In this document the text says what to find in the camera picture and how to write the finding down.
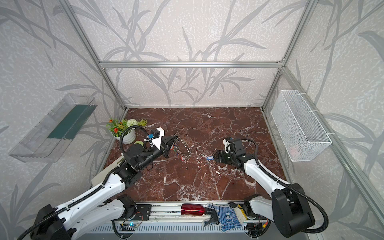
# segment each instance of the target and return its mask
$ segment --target wallpaper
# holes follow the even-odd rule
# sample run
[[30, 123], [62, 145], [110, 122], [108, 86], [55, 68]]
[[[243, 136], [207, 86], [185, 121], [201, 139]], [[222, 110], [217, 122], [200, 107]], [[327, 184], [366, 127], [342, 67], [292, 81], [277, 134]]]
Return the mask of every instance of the wallpaper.
[[[14, 240], [40, 208], [88, 189], [112, 139], [104, 126], [123, 113], [56, 5], [0, 1], [0, 239]], [[59, 161], [8, 156], [67, 93], [94, 96], [98, 106]]]
[[275, 68], [113, 68], [127, 106], [261, 106]]
[[[300, 184], [305, 194], [319, 203], [328, 214], [327, 230], [317, 234], [319, 236], [316, 234], [308, 236], [311, 240], [384, 239], [384, 229], [330, 147], [311, 161], [292, 162], [290, 160], [270, 113], [279, 91], [291, 89], [292, 87], [282, 76], [265, 108], [265, 114], [270, 123], [271, 132], [277, 140], [276, 147], [282, 153], [280, 162], [285, 166], [291, 182]], [[315, 226], [319, 227], [323, 223], [323, 217], [316, 207], [311, 204], [310, 206], [315, 216]]]
[[384, 1], [317, 5], [288, 66], [384, 197]]
[[70, 0], [100, 60], [281, 60], [307, 0]]

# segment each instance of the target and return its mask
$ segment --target gray floor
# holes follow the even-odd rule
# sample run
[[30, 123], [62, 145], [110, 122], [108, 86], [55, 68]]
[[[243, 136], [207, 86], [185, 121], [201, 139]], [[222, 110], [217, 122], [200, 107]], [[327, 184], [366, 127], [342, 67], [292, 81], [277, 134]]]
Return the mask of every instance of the gray floor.
[[[79, 240], [105, 240], [105, 239], [115, 239], [118, 240], [119, 238], [114, 234], [100, 234], [100, 233], [93, 233], [93, 234], [84, 234]], [[156, 240], [197, 240], [197, 239], [209, 239], [209, 240], [250, 240], [251, 238], [248, 237], [245, 233], [168, 233], [168, 234], [159, 234], [159, 233], [138, 233], [132, 235], [129, 240], [150, 240], [150, 239], [156, 239]], [[287, 239], [281, 233], [279, 230], [277, 230], [274, 223], [271, 224], [268, 231], [259, 238], [260, 240], [283, 240]], [[298, 233], [290, 238], [290, 240], [309, 240], [306, 233]]]

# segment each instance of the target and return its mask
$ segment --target potted plant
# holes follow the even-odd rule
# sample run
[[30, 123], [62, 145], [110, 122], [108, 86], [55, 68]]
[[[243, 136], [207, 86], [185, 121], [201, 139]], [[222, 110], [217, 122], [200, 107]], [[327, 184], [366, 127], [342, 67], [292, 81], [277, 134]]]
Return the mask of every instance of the potted plant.
[[[110, 119], [109, 123], [107, 123], [107, 129], [112, 133], [112, 135], [120, 140], [122, 133], [130, 126], [139, 125], [145, 127], [147, 125], [147, 120], [141, 119], [140, 122], [135, 119], [123, 119], [121, 122], [118, 119]], [[136, 139], [135, 129], [131, 129], [128, 133], [123, 137], [122, 142], [125, 144], [133, 143]]]

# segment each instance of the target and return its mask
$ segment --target robotic arm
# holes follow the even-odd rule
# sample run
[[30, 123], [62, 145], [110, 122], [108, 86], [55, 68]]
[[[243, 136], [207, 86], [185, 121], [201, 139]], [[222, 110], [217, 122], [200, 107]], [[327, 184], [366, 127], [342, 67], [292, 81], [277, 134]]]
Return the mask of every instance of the robotic arm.
[[107, 173], [104, 181], [92, 187], [85, 193], [68, 202], [53, 208], [50, 204], [39, 210], [35, 223], [27, 229], [18, 240], [30, 233], [32, 240], [75, 240], [84, 233], [100, 226], [109, 220], [120, 217], [130, 218], [136, 211], [135, 202], [127, 195], [122, 195], [106, 205], [100, 206], [110, 197], [124, 191], [142, 176], [141, 171], [153, 161], [164, 155], [168, 158], [169, 151], [177, 136], [164, 137], [164, 130], [157, 128], [148, 134], [140, 126], [131, 126], [128, 130], [139, 128], [144, 131], [150, 147], [136, 141], [125, 152], [124, 161]]
[[[255, 144], [255, 154], [246, 153], [243, 141]], [[319, 233], [328, 226], [328, 216], [324, 209], [313, 199], [305, 195], [303, 188], [295, 183], [289, 184], [269, 171], [257, 159], [257, 145], [251, 139], [223, 140], [225, 150], [218, 150], [214, 159], [216, 162], [233, 165], [254, 178], [269, 194], [272, 200], [259, 195], [244, 199], [244, 211], [250, 218], [262, 215], [275, 222], [280, 233], [290, 237], [298, 232]], [[324, 217], [323, 225], [316, 229], [308, 229], [315, 224], [309, 203], [316, 206]]]

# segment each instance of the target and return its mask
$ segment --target wall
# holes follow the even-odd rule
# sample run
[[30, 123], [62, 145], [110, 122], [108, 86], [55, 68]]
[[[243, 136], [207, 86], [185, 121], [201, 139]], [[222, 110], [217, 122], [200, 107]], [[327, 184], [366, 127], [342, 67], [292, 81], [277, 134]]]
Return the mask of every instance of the wall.
[[[100, 60], [278, 61], [307, 1], [70, 2]], [[227, 71], [108, 70], [128, 106], [148, 107], [260, 106], [276, 69]]]
[[[0, 2], [0, 239], [13, 240], [37, 211], [84, 192], [103, 166], [123, 110], [106, 87], [55, 1]], [[56, 163], [23, 163], [9, 151], [67, 94], [94, 96], [98, 106]]]
[[[288, 68], [383, 196], [384, 1], [323, 1], [296, 46]], [[291, 162], [270, 111], [279, 90], [292, 89], [282, 77], [265, 112], [294, 182], [328, 213], [324, 239], [384, 239], [360, 192], [331, 148], [309, 162]], [[315, 211], [318, 224], [322, 217]]]

